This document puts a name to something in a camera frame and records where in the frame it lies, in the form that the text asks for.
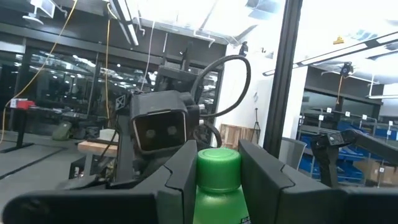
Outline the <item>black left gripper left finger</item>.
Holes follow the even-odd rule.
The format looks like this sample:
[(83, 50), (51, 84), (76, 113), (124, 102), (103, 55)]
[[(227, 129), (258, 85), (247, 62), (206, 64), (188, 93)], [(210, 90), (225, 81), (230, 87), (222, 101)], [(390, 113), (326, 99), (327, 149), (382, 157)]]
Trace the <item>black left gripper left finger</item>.
[(3, 224), (193, 224), (197, 144), (132, 189), (41, 190), (9, 201)]

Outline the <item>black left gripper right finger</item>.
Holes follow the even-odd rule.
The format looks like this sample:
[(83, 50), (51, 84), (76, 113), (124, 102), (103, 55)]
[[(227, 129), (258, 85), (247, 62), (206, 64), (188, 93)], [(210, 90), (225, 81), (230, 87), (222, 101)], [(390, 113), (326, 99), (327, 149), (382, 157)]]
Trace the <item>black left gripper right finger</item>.
[(398, 224), (397, 188), (331, 188), (247, 140), (239, 153), (252, 224)]

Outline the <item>green travel bottle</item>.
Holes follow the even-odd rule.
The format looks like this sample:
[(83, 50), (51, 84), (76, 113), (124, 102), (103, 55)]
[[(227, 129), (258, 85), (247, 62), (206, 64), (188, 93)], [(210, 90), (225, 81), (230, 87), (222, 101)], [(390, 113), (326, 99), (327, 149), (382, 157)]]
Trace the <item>green travel bottle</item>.
[(197, 157), (193, 224), (251, 224), (241, 187), (241, 156), (228, 148), (203, 149)]

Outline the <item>white box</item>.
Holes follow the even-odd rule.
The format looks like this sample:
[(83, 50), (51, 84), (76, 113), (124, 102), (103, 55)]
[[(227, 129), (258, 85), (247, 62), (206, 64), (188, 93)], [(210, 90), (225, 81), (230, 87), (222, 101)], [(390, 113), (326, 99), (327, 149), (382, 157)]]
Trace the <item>white box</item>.
[(102, 129), (99, 131), (98, 139), (104, 141), (113, 140), (113, 142), (118, 142), (119, 135), (114, 129)]

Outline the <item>wooden workbench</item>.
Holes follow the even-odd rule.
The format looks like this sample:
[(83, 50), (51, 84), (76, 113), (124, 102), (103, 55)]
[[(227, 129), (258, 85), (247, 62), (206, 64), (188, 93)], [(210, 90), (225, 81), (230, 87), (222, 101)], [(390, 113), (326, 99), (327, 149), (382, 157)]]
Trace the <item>wooden workbench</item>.
[[(101, 144), (97, 142), (83, 141), (77, 145), (77, 149), (84, 154), (92, 154), (100, 156), (105, 150), (107, 144)], [(118, 147), (110, 145), (108, 150), (105, 152), (105, 156), (116, 157), (118, 152)]]

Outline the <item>grey mesh chair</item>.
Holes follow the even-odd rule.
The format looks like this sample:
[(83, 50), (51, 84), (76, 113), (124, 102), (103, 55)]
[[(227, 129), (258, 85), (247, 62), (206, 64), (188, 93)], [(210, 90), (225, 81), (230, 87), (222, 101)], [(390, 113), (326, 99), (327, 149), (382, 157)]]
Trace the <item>grey mesh chair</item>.
[(302, 141), (283, 137), (280, 144), (279, 160), (298, 170), (306, 146), (307, 144)]

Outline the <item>cardboard box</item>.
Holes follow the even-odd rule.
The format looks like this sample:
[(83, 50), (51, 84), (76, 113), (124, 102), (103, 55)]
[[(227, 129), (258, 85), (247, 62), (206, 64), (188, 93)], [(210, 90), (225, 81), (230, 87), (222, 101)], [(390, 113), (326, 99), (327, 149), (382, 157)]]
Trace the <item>cardboard box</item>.
[(366, 180), (379, 185), (398, 186), (398, 167), (390, 166), (374, 159), (354, 161), (353, 165), (359, 169)]

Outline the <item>blue bin shelving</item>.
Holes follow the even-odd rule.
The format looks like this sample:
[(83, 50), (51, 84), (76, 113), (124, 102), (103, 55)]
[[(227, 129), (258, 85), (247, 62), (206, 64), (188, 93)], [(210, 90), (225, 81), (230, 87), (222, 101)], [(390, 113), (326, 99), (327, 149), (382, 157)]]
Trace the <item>blue bin shelving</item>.
[[(310, 140), (319, 134), (331, 134), (347, 129), (355, 129), (382, 141), (389, 146), (398, 148), (398, 125), (390, 121), (378, 123), (377, 119), (363, 115), (340, 112), (331, 108), (305, 108), (300, 112), (297, 139), (306, 143), (304, 155), (300, 161), (299, 171), (313, 179), (320, 180), (318, 162), (312, 154)], [(398, 167), (387, 159), (360, 146), (343, 146), (339, 149), (337, 170), (338, 182), (344, 185), (394, 186), (379, 185), (366, 180), (363, 173), (355, 168), (354, 161), (374, 159), (390, 166)]]

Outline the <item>wooden crate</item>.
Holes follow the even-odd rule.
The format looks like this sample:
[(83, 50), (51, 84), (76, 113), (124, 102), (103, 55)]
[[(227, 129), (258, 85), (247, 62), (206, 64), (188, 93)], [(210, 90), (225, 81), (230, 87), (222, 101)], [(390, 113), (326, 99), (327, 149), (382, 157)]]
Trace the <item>wooden crate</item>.
[(220, 125), (222, 146), (230, 149), (238, 148), (238, 141), (245, 139), (257, 144), (259, 141), (259, 129), (234, 126), (229, 124)]

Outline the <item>green backpack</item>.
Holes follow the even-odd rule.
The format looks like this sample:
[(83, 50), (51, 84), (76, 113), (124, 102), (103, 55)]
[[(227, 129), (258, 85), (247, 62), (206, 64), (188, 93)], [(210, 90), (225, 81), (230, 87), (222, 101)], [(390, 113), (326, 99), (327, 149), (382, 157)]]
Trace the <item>green backpack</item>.
[(52, 133), (55, 141), (66, 141), (69, 139), (72, 124), (69, 121), (62, 121)]

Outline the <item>black tripod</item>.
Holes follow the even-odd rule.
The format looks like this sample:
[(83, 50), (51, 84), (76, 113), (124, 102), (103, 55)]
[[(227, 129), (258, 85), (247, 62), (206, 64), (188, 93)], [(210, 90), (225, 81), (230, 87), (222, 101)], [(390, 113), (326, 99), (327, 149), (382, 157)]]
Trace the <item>black tripod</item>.
[(254, 144), (259, 143), (260, 133), (261, 133), (261, 127), (260, 127), (259, 120), (258, 120), (258, 108), (255, 108), (255, 122), (254, 122), (253, 133), (252, 133), (252, 142)]

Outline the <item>black stand table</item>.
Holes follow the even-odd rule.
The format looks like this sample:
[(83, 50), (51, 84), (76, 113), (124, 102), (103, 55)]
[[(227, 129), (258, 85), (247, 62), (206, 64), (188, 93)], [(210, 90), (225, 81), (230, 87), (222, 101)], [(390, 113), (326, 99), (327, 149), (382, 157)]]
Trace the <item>black stand table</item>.
[(18, 133), (17, 133), (16, 145), (13, 147), (6, 148), (6, 149), (1, 149), (0, 150), (1, 154), (5, 154), (8, 152), (16, 151), (16, 150), (34, 145), (34, 143), (32, 143), (32, 142), (24, 143), (24, 134), (25, 134), (25, 128), (26, 128), (26, 124), (27, 124), (27, 110), (14, 109), (14, 111), (17, 111), (21, 117), (21, 122), (19, 125)]

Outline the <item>red box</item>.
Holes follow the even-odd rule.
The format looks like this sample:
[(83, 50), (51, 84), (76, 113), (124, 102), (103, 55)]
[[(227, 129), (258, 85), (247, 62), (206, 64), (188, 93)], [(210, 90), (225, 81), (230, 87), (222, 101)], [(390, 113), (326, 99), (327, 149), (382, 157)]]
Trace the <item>red box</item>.
[(28, 110), (30, 107), (34, 107), (35, 102), (30, 101), (27, 98), (14, 98), (11, 99), (10, 108), (20, 109), (20, 110)]

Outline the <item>black metal rig frame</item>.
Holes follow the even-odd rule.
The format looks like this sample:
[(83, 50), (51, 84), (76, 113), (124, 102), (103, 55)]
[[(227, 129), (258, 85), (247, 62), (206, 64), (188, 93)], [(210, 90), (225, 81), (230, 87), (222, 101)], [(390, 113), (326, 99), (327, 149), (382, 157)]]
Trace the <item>black metal rig frame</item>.
[[(333, 45), (342, 36), (343, 44)], [(353, 73), (342, 77), (345, 62)], [(302, 97), (398, 124), (398, 0), (285, 0), (264, 149), (295, 138)]]

